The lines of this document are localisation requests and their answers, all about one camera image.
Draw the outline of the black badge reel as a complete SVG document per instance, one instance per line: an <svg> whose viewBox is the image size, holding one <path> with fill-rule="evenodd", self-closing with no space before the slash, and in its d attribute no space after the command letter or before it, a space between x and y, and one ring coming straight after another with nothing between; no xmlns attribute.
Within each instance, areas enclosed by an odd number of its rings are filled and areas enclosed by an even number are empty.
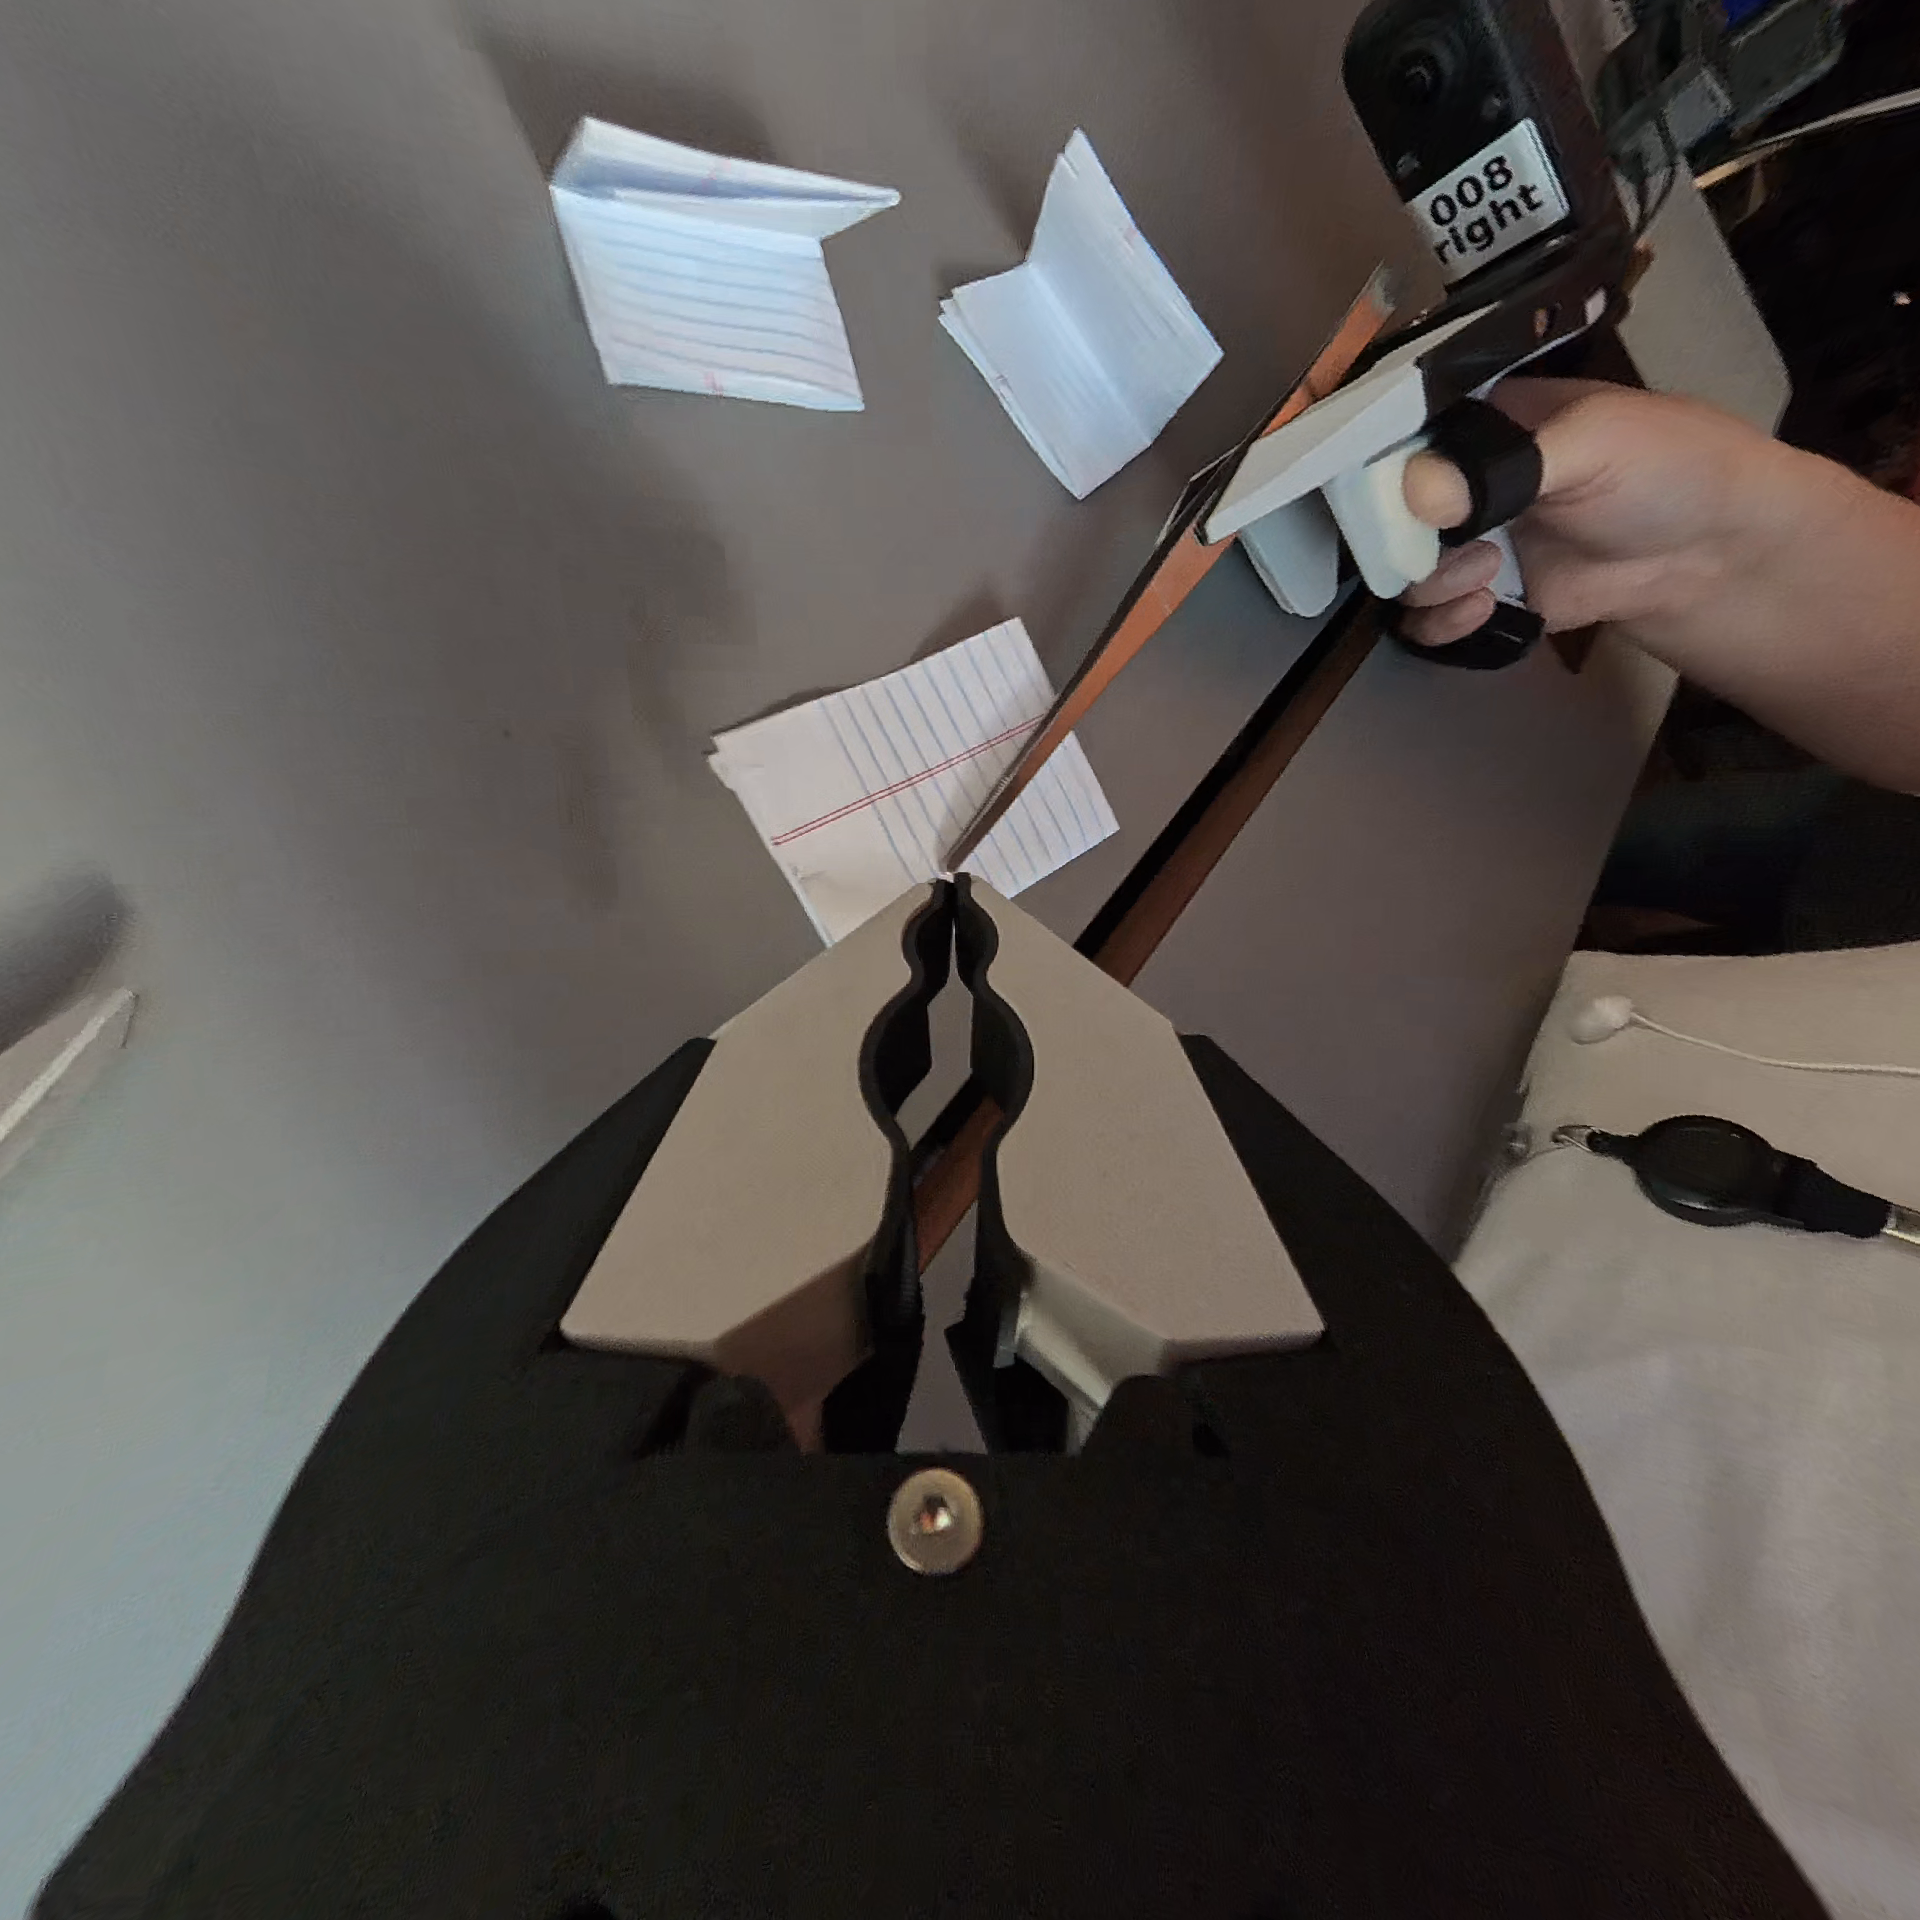
<svg viewBox="0 0 1920 1920"><path fill-rule="evenodd" d="M1634 1133L1570 1121L1548 1144L1625 1166L1649 1202L1690 1225L1797 1224L1782 1206L1789 1156L1735 1120L1668 1115Z"/></svg>

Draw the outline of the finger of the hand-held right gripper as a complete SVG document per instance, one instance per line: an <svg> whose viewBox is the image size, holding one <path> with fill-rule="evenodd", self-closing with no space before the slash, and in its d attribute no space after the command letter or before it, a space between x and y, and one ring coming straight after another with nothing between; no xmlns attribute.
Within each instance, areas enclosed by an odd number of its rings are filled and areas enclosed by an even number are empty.
<svg viewBox="0 0 1920 1920"><path fill-rule="evenodd" d="M1228 477L1202 524L1202 539L1232 539L1266 513L1423 435L1431 420L1461 400L1484 394L1599 320L1600 297L1502 300L1407 338L1368 372L1262 435Z"/></svg>

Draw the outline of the grey desk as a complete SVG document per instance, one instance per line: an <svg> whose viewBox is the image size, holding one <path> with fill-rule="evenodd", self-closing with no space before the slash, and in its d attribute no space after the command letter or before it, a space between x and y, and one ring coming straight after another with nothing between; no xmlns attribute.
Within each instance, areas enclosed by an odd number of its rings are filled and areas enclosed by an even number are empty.
<svg viewBox="0 0 1920 1920"><path fill-rule="evenodd" d="M1363 3L5 3L5 1915L150 1743L414 1291L814 945L720 730L1021 617L1410 255ZM894 187L859 411L614 388L584 118ZM1223 358L1075 497L941 321L1085 132Z"/></svg>
<svg viewBox="0 0 1920 1920"><path fill-rule="evenodd" d="M1202 696L1286 750L1133 985L1455 1254L1675 674L1613 636L1476 674L1327 629L1231 545L1125 674L1115 804Z"/></svg>

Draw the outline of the beige shirt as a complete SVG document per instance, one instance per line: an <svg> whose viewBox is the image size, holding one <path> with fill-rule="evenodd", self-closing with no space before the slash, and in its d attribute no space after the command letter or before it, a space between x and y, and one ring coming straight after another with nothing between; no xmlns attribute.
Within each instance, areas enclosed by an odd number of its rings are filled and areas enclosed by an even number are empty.
<svg viewBox="0 0 1920 1920"><path fill-rule="evenodd" d="M1916 943L1574 953L1457 1273L1520 1355L1690 1704L1835 1915L1918 1911ZM1754 1130L1905 1214L1663 1212L1553 1145Z"/></svg>

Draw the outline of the white grid-creased folded paper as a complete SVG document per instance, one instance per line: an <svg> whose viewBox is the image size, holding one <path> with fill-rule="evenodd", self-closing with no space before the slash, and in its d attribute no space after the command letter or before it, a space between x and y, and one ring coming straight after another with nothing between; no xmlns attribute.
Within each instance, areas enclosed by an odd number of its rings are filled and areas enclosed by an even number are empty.
<svg viewBox="0 0 1920 1920"><path fill-rule="evenodd" d="M584 115L546 189L610 385L862 411L825 243L897 187Z"/></svg>

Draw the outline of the person's right hand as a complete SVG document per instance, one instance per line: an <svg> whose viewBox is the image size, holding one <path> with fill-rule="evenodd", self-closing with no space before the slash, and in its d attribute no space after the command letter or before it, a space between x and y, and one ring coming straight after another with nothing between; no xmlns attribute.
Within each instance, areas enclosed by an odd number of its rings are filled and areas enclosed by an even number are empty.
<svg viewBox="0 0 1920 1920"><path fill-rule="evenodd" d="M1548 636L1692 615L1765 556L1815 473L1801 450L1688 395L1511 375L1491 402L1543 462L1511 539Z"/></svg>

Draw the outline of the metal tweezers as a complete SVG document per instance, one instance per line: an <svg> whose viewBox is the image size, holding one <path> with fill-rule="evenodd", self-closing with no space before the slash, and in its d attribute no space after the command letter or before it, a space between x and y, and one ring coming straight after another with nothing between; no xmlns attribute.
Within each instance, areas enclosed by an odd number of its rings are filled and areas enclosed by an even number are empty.
<svg viewBox="0 0 1920 1920"><path fill-rule="evenodd" d="M1247 435L1187 484L1106 625L1027 733L1019 756L982 798L968 826L938 855L938 873L953 876L966 866L1012 804L1038 780L1046 762L1212 569L1221 545L1204 538L1204 524L1254 445L1330 395L1393 321L1398 303L1400 276L1397 267L1381 261L1290 390Z"/></svg>

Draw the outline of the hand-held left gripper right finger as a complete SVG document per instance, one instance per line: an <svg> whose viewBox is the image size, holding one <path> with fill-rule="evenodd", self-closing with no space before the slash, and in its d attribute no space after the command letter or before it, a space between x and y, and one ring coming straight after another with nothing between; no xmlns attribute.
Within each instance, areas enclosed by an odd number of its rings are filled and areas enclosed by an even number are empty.
<svg viewBox="0 0 1920 1920"><path fill-rule="evenodd" d="M1130 1379L1327 1321L1179 1030L982 879L957 879L978 1156L957 1372L989 1452L1068 1453Z"/></svg>

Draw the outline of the lined paper sheet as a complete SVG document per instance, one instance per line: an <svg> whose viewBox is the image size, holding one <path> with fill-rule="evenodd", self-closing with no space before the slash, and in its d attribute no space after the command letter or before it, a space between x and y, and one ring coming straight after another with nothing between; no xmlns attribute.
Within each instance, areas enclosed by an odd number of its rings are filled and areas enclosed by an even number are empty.
<svg viewBox="0 0 1920 1920"><path fill-rule="evenodd" d="M1224 355L1085 130L1025 260L958 286L938 320L1076 500L1148 451Z"/></svg>
<svg viewBox="0 0 1920 1920"><path fill-rule="evenodd" d="M835 945L911 887L948 878L948 852L1052 700L1010 617L720 732L709 766Z"/></svg>

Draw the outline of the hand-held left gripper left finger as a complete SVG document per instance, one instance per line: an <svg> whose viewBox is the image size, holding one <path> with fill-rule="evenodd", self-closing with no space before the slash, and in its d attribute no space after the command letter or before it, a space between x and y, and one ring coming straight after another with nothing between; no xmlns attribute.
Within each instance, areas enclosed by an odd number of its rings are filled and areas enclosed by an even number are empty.
<svg viewBox="0 0 1920 1920"><path fill-rule="evenodd" d="M901 1109L955 906L911 886L711 1036L564 1310L573 1346L759 1379L828 1452L898 1450L926 1335Z"/></svg>

